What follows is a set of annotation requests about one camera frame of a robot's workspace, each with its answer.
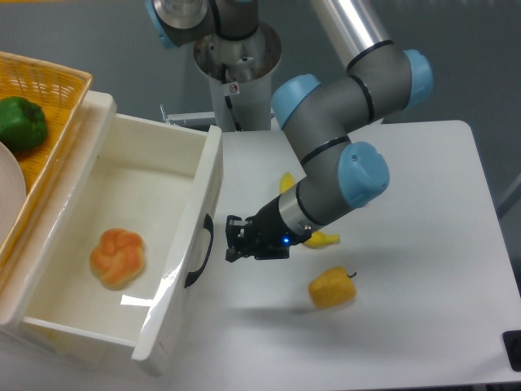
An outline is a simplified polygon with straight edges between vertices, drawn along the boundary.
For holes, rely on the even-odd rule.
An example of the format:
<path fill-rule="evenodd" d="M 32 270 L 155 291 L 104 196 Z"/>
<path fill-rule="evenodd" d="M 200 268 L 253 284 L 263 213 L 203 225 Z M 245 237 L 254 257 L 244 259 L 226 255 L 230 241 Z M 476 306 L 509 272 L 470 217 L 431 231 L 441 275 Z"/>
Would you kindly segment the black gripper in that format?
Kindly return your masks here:
<path fill-rule="evenodd" d="M 228 249 L 227 261 L 254 257 L 256 260 L 289 258 L 290 247 L 311 238 L 312 227 L 289 227 L 282 218 L 279 199 L 273 199 L 259 212 L 247 220 L 229 215 L 226 218 L 225 234 Z M 237 249 L 246 247 L 246 253 Z"/>

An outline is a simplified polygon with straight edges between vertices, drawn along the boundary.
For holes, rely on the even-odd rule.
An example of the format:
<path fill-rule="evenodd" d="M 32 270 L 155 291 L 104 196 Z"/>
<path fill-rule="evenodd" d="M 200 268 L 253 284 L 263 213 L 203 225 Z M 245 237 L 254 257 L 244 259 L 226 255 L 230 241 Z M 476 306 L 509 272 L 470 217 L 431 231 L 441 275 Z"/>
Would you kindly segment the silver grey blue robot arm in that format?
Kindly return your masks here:
<path fill-rule="evenodd" d="M 431 93 L 428 60 L 399 50 L 369 2 L 315 1 L 312 7 L 346 74 L 328 86 L 305 74 L 273 88 L 282 44 L 260 21 L 257 2 L 146 4 L 164 46 L 192 45 L 217 125 L 247 131 L 277 122 L 305 173 L 254 216 L 227 218 L 227 261 L 285 259 L 291 246 L 378 197 L 389 184 L 387 163 L 349 135 Z"/>

